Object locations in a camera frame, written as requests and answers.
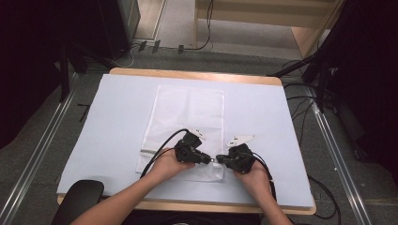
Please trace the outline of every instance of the metal rail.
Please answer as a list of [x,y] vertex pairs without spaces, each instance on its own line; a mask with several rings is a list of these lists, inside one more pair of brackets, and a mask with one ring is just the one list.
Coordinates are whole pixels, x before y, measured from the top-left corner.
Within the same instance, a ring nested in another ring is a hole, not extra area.
[[[315,92],[313,89],[308,88],[307,92],[310,96],[315,97]],[[316,121],[318,122],[318,125],[325,138],[331,158],[333,159],[334,165],[336,166],[337,173],[340,176],[340,180],[342,182],[347,198],[351,204],[357,222],[363,225],[371,225],[372,222],[365,209],[362,197],[360,196],[357,186],[352,179],[351,173],[345,165],[343,156],[340,152],[340,148],[337,145],[336,140],[334,139],[325,115],[319,111],[316,104],[313,105],[313,111]]]
[[8,200],[0,213],[0,224],[11,224],[11,221],[14,219],[15,214],[17,213],[26,192],[34,179],[36,172],[38,171],[38,167],[40,166],[41,161],[46,155],[47,149],[49,148],[51,141],[53,140],[54,134],[58,130],[58,127],[62,119],[64,118],[64,115],[74,96],[78,81],[79,75],[77,73],[74,73],[71,79],[72,88],[67,98],[64,100],[64,102],[58,104],[49,125],[46,127],[43,135],[38,141],[38,145],[36,146],[35,151],[33,152],[31,158],[26,164],[26,167],[24,168],[23,173],[18,179],[18,182],[15,184],[14,188],[11,190],[11,193],[8,196]]

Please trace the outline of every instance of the forearm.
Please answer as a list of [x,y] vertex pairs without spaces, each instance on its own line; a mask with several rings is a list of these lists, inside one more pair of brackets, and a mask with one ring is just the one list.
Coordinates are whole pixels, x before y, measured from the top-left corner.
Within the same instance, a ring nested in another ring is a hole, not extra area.
[[256,198],[258,205],[266,216],[268,223],[273,224],[292,224],[284,214],[281,207],[276,203],[270,194],[258,195]]
[[147,175],[114,196],[95,205],[72,224],[121,224],[135,206],[161,183],[155,176]]

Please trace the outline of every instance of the white cloth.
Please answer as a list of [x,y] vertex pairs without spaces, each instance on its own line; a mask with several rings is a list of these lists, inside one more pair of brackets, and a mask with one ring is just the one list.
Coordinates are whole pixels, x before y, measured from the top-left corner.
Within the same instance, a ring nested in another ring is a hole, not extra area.
[[[199,129],[206,136],[198,150],[215,158],[223,152],[224,93],[220,90],[160,85],[145,132],[136,172],[141,173],[161,145],[177,130]],[[185,132],[176,135],[165,147],[174,147]],[[213,163],[175,177],[190,181],[215,181],[223,177],[223,167]]]

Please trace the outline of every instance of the wooden table edge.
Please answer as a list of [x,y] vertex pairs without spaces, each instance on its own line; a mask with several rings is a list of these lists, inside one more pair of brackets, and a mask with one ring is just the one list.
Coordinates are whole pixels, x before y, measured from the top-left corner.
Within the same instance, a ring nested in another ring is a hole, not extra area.
[[281,79],[259,75],[228,74],[218,72],[179,71],[163,69],[115,67],[109,72],[114,75],[134,75],[160,78],[191,79],[214,82],[251,83],[282,86]]
[[[58,194],[57,202],[61,204],[64,201],[65,194]],[[313,207],[294,207],[283,206],[284,213],[290,215],[313,215],[316,212],[316,205]],[[185,211],[185,212],[217,212],[217,213],[245,213],[252,214],[263,213],[261,209],[254,204],[227,204],[214,202],[190,202],[190,201],[150,201],[142,200],[135,209],[144,210],[164,210],[164,211]]]

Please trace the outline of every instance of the hand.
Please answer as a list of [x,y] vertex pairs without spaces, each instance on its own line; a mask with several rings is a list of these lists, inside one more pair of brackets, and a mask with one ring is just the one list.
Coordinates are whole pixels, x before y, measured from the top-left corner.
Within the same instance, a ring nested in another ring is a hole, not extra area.
[[255,161],[248,173],[234,172],[234,175],[256,200],[261,195],[271,194],[266,169],[260,162]]
[[154,177],[158,178],[160,182],[168,180],[178,173],[193,168],[195,166],[195,163],[193,162],[177,161],[175,149],[170,150],[170,148],[165,148],[159,152],[158,156],[160,157],[156,159],[148,175],[153,175]]

